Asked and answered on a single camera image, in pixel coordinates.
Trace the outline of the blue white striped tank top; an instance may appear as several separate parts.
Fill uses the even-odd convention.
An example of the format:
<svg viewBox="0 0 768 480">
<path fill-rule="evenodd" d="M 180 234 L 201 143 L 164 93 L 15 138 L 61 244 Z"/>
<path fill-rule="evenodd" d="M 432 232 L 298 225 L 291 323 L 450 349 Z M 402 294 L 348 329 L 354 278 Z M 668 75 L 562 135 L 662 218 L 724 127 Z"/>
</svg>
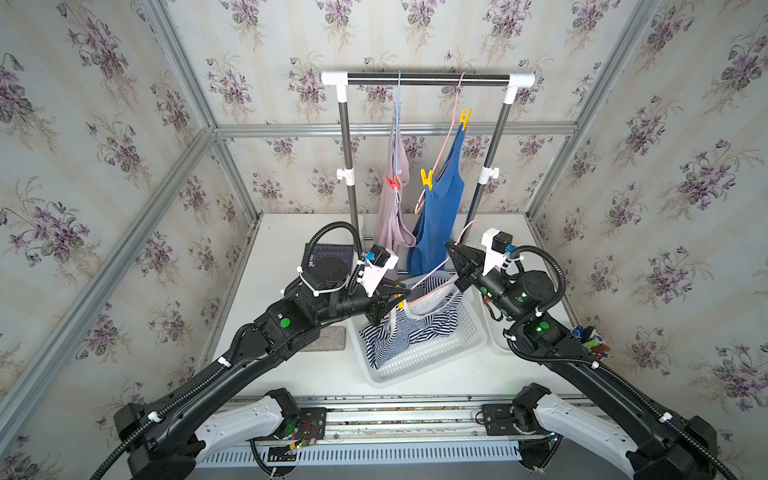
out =
<svg viewBox="0 0 768 480">
<path fill-rule="evenodd" d="M 415 346 L 450 336 L 458 326 L 463 293 L 448 284 L 449 278 L 431 276 L 411 294 L 403 310 L 396 307 L 378 326 L 363 327 L 358 336 L 363 342 L 368 366 L 379 370 L 386 362 Z"/>
</svg>

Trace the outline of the pink wire hanger striped top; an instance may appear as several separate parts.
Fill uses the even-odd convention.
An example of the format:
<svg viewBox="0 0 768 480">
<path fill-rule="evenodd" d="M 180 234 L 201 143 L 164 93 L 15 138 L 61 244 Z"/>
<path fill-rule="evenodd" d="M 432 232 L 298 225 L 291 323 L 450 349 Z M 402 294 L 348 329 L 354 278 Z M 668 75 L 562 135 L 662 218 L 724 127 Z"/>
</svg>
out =
<svg viewBox="0 0 768 480">
<path fill-rule="evenodd" d="M 477 220 L 470 220 L 467 225 L 465 225 L 460 233 L 457 236 L 457 241 L 461 241 L 467 231 L 471 231 L 474 228 L 474 225 L 476 224 Z M 438 272 L 444 265 L 448 262 L 449 258 L 446 257 L 445 260 L 443 260 L 440 264 L 438 264 L 434 269 L 432 269 L 429 273 L 422 275 L 419 277 L 418 281 L 412 285 L 413 288 L 417 288 L 419 285 L 421 285 L 424 281 L 426 281 L 428 278 L 430 278 L 432 275 L 434 275 L 436 272 Z"/>
</svg>

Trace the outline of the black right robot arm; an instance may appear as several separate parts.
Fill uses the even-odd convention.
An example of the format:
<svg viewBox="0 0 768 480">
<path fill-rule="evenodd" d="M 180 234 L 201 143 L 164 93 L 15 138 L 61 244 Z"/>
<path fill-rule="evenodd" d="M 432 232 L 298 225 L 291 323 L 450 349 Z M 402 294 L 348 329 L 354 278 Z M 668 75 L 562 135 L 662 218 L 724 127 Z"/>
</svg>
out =
<svg viewBox="0 0 768 480">
<path fill-rule="evenodd" d="M 504 232 L 493 232 L 484 249 L 455 241 L 445 248 L 457 287 L 475 288 L 509 322 L 503 336 L 511 352 L 548 368 L 604 414 L 579 411 L 531 383 L 510 408 L 516 428 L 563 436 L 630 479 L 735 478 L 718 457 L 717 432 L 708 422 L 699 416 L 686 419 L 653 400 L 550 315 L 567 287 L 552 255 L 534 245 L 514 246 Z"/>
</svg>

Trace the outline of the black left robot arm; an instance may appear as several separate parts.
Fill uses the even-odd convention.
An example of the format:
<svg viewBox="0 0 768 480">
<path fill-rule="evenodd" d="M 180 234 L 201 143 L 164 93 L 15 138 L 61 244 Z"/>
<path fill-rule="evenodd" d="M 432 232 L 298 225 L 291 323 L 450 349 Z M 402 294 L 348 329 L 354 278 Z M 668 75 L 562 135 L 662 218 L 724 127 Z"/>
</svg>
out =
<svg viewBox="0 0 768 480">
<path fill-rule="evenodd" d="M 134 479 L 184 479 L 215 450 L 255 437 L 260 419 L 272 420 L 268 435 L 290 425 L 300 410 L 286 389 L 262 399 L 278 408 L 277 415 L 257 405 L 247 422 L 214 416 L 252 381 L 318 340 L 324 328 L 357 315 L 379 324 L 409 292 L 386 276 L 397 263 L 389 248 L 364 249 L 358 229 L 346 221 L 321 227 L 281 298 L 240 326 L 221 356 L 160 399 L 128 403 L 115 413 L 120 443 L 93 478 L 103 478 L 127 454 Z"/>
</svg>

